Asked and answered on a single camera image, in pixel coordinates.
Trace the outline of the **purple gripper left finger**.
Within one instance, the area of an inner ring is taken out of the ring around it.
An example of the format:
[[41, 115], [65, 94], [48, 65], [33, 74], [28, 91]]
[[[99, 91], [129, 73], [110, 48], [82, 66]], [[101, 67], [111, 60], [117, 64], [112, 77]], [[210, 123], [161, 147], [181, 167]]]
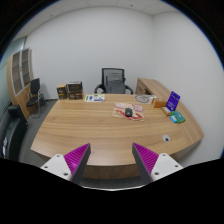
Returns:
[[66, 155], [56, 154], [42, 169], [65, 180], [79, 184], [91, 154], [90, 144], [82, 145]]

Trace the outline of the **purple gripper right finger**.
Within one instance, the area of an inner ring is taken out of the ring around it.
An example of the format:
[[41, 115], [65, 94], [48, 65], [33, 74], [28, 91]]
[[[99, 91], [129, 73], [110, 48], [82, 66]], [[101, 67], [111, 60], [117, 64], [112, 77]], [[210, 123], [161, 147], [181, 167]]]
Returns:
[[144, 184], [149, 184], [182, 169], [182, 166], [167, 153], [157, 154], [137, 143], [132, 145], [132, 154]]

